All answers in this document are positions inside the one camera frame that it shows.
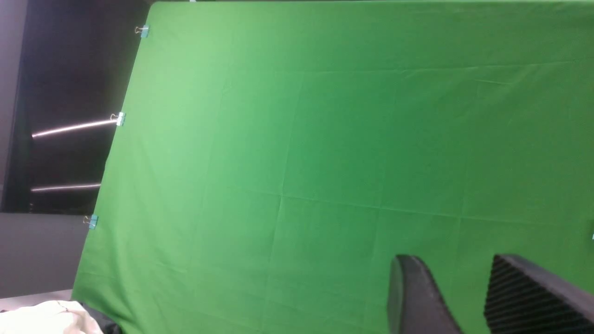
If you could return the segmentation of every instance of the green fabric backdrop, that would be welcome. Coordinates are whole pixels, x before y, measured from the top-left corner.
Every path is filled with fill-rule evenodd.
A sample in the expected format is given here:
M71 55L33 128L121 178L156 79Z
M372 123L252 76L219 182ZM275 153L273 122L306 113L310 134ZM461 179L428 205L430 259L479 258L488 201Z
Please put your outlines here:
M474 334L495 252L593 289L592 17L153 5L74 298L130 334L386 333L409 253Z

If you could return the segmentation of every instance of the white cloth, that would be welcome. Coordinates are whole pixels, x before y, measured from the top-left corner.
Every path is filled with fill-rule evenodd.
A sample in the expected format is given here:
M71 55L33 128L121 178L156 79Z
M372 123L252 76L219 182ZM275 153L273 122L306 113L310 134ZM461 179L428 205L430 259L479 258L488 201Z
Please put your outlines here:
M47 301L0 313L0 334L103 334L75 301Z

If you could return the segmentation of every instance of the binder clip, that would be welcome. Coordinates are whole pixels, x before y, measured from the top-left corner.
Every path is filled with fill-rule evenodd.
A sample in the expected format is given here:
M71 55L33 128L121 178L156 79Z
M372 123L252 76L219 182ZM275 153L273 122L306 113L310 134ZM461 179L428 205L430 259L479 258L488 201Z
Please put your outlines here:
M97 215L91 215L91 218L85 216L83 219L83 223L88 224L89 229L95 229L95 227L97 227L97 220L99 220L99 217L97 217Z
M116 121L115 122L115 125L121 127L124 124L124 121L126 120L126 113L125 112L120 112L117 115L116 114L112 114L111 117L109 117L109 119L111 121L113 121L113 118L114 117L117 117L116 120L115 120Z
M140 38L146 38L149 36L149 26L145 24L142 28L136 27L134 33L140 34Z

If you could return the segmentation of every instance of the ribbed texture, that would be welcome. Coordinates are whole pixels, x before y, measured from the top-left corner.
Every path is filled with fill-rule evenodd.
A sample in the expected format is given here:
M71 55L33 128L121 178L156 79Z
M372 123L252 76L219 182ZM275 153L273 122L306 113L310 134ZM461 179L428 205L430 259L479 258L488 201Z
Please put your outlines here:
M485 303L494 334L594 333L594 299L546 270L515 256L495 256Z

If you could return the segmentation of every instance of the gray wall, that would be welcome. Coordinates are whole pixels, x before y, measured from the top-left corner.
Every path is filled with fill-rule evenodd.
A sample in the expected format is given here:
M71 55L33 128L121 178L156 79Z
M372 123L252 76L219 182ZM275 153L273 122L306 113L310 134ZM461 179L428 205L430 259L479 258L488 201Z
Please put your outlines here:
M6 172L26 14L26 0L0 1L0 184Z
M26 0L0 0L0 188L26 8ZM78 216L0 213L0 298L72 288L89 230L82 221Z
M88 230L79 216L0 213L0 298L71 289Z

